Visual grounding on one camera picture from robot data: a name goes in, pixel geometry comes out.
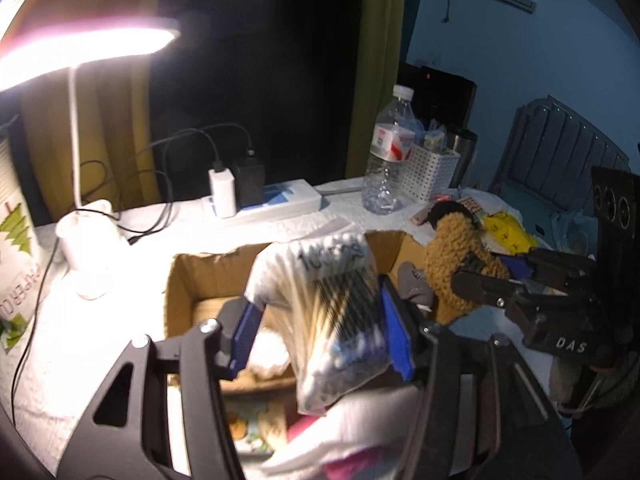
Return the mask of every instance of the table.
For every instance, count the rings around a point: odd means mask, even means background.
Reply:
[[[359,179],[343,180],[317,189],[349,189],[359,183]],[[151,205],[124,212],[121,222],[133,229],[145,229],[156,220],[162,207]],[[206,218],[201,200],[176,203],[171,225],[131,246],[118,270],[120,279],[94,301],[82,300],[75,293],[59,254],[53,267],[56,283],[40,306],[31,353],[18,384],[15,403],[20,434],[42,463],[55,472],[76,422],[132,337],[146,333],[154,341],[164,339],[164,286],[175,254],[220,254],[245,244],[291,240],[338,216],[367,230],[404,230],[427,244],[433,238],[433,229],[408,221],[421,207],[413,204],[380,217],[362,208],[359,193],[347,192],[325,197],[322,209],[316,213],[217,230]],[[38,228],[37,234],[44,248],[52,248],[53,225]],[[0,352],[0,401],[7,412],[12,375],[32,325],[11,352]],[[494,332],[506,333],[548,391],[551,357],[524,349],[520,343],[522,333],[504,317],[503,311],[481,307],[458,320],[452,329],[482,339]],[[186,474],[180,392],[176,388],[169,388],[168,403],[174,467]]]

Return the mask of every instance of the bottle label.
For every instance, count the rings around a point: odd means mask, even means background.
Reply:
[[[409,158],[415,132],[395,126],[393,130],[376,124],[373,128],[370,152],[387,162],[402,162]]]

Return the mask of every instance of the water bottle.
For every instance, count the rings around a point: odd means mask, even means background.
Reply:
[[[402,207],[400,169],[414,143],[414,90],[394,86],[393,100],[378,114],[373,128],[369,161],[362,184],[362,205],[383,215]]]

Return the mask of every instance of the green curtain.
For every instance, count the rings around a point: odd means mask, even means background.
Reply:
[[[404,0],[362,0],[345,176],[364,174],[377,113],[398,77]]]

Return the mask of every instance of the brown plush toy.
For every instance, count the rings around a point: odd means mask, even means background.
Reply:
[[[482,246],[471,213],[452,204],[436,204],[433,208],[430,222],[436,235],[426,248],[424,261],[425,278],[438,297],[435,320],[440,324],[452,323],[480,306],[459,298],[451,290],[451,276],[469,252],[484,262],[481,274],[504,280],[509,277],[507,267]]]

